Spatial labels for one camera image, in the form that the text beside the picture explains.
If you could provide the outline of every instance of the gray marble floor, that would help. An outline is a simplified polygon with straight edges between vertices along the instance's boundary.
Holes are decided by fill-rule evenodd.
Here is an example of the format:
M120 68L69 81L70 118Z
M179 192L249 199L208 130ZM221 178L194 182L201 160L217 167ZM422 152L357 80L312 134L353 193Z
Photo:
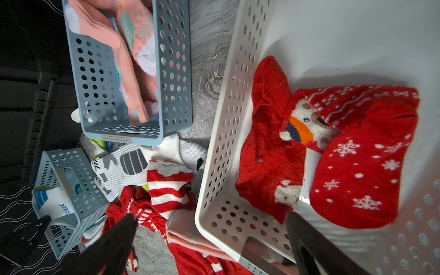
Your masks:
M208 148L239 0L189 0L193 125L181 139ZM85 136L81 146L89 158L93 146ZM133 241L139 267L130 275L177 274L174 257L160 232L138 227Z
M208 148L238 0L190 0L193 125L180 138Z

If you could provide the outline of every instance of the white snowflake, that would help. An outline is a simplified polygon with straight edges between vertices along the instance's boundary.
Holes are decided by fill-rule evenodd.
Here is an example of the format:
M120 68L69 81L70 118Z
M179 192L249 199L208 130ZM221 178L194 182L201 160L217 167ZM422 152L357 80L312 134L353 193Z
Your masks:
M387 146L384 152L390 152L390 153L395 153L397 150L399 150L399 148L402 146L403 143L399 142L394 146Z
M353 201L356 203L353 207L368 210L380 210L377 206L382 204L382 202L373 201L370 196L365 196L361 199L354 198Z
M338 144L338 149L333 150L333 152L338 152L341 154L341 157L344 157L347 154L356 154L356 148L360 147L360 144L354 144L353 140L349 140L347 144Z
M382 166L384 167L384 169L390 169L391 171L394 171L396 168L400 167L400 161L395 161L393 159L389 160L389 161L385 161L384 164L382 164Z
M324 187L327 188L328 190L331 190L332 188L338 188L339 182L335 181L335 180L331 180L330 182L326 182L326 184L324 184Z

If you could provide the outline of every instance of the white athletic sock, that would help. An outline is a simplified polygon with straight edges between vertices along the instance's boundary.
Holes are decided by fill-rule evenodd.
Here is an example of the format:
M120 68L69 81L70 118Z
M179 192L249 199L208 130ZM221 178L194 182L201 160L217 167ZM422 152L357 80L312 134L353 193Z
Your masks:
M70 199L61 187L46 190L34 190L33 199L37 202L38 214L40 217L49 215L51 220L73 214L73 207Z

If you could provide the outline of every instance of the small blue basket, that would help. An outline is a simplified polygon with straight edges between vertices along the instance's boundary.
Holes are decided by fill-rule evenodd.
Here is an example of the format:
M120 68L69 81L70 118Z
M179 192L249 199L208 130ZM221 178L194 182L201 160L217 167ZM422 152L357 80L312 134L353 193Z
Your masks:
M69 30L67 40L84 134L91 139L157 146L192 125L188 0L153 0L159 118L131 126L112 48Z
M110 205L93 181L95 176L81 148L42 153L35 188L61 186L73 206L73 214L58 218L57 221L74 229L51 225L45 231L57 260L78 245L84 231L102 217ZM37 217L41 218L34 197L32 207Z

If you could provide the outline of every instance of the red sock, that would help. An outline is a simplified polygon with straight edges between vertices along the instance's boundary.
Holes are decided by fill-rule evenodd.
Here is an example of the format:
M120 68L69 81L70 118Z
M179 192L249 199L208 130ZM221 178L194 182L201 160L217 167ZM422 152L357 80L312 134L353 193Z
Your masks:
M393 222L403 158L418 120L417 90L369 85L299 90L290 107L300 98L341 131L329 141L316 168L313 209L345 228Z
M292 95L273 56L258 65L252 86L252 128L243 144L235 188L251 205L283 223L301 191L306 148L279 137Z

